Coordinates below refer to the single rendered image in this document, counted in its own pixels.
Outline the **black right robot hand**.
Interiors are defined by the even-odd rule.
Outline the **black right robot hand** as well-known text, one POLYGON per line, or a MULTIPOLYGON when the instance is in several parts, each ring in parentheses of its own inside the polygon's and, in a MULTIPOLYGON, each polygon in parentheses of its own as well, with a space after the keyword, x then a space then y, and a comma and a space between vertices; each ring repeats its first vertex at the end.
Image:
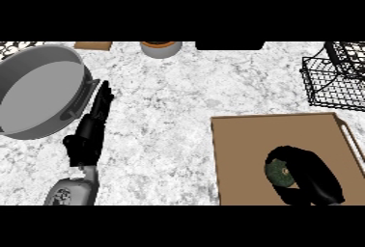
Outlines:
POLYGON ((283 202, 290 206, 331 206, 345 202, 340 182, 325 162, 312 152, 291 146, 275 148, 265 165, 277 158, 287 162, 296 183, 288 187, 272 184, 283 202))

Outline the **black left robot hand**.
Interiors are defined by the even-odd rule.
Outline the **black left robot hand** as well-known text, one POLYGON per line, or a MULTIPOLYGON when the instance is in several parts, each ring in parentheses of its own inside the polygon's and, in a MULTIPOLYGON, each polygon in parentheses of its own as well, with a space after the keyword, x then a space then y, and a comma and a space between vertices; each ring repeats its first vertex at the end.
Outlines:
POLYGON ((102 82, 93 102, 92 111, 83 116, 76 133, 67 135, 62 144, 67 149, 70 166, 96 166, 102 155, 104 131, 110 114, 111 101, 110 83, 102 82))

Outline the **dark green squash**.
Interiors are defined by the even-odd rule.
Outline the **dark green squash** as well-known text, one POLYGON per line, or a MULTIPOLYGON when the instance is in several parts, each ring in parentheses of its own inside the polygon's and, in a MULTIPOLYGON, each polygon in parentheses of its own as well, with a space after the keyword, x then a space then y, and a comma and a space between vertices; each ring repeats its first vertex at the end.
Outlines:
POLYGON ((296 183, 287 168, 285 161, 274 158, 272 161, 265 165, 263 170, 266 178, 275 186, 288 188, 296 183))

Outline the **brown wooden tray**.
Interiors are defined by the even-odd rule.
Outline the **brown wooden tray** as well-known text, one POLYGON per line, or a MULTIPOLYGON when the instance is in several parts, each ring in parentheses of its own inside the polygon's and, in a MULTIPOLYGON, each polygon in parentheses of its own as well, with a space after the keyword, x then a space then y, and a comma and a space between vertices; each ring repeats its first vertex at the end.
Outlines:
POLYGON ((284 204, 263 173, 280 146, 314 151, 343 187, 345 203, 365 206, 365 163, 351 128, 337 114, 272 114, 212 119, 220 204, 284 204))

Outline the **large grey pot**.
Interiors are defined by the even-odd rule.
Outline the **large grey pot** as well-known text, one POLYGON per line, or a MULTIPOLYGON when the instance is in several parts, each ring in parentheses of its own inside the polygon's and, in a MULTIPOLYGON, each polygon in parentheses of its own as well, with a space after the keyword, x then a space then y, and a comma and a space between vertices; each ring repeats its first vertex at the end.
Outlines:
POLYGON ((99 79, 73 48, 27 48, 0 63, 0 135, 34 140, 82 117, 99 79))

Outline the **brown wooden board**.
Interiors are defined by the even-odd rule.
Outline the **brown wooden board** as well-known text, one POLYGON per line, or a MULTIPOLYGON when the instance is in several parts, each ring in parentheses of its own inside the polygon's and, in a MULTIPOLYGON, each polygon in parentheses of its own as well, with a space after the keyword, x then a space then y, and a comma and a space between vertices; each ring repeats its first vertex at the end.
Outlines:
POLYGON ((113 45, 111 41, 79 41, 74 44, 77 49, 89 49, 89 50, 110 50, 113 45))

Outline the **grey cup with orange rim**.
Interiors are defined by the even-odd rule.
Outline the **grey cup with orange rim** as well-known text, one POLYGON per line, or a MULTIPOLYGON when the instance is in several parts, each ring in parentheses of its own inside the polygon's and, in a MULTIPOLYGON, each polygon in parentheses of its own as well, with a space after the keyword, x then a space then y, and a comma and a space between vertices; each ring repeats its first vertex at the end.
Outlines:
POLYGON ((154 59, 166 59, 175 56, 184 46, 181 41, 169 41, 164 43, 141 42, 144 54, 154 59))

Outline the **black patterned trivet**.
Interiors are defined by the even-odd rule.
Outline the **black patterned trivet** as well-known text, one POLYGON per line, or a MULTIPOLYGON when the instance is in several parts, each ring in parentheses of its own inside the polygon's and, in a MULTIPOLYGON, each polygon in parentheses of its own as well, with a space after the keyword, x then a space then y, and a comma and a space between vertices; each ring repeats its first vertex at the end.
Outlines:
POLYGON ((0 60, 30 47, 43 45, 42 41, 0 41, 0 60))

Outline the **black appliance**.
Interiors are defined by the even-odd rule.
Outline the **black appliance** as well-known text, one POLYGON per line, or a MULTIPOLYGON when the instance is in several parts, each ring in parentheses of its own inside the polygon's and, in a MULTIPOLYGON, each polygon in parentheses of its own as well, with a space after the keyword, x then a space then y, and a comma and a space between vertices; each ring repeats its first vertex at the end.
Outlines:
POLYGON ((263 41, 198 41, 198 50, 260 50, 263 41))

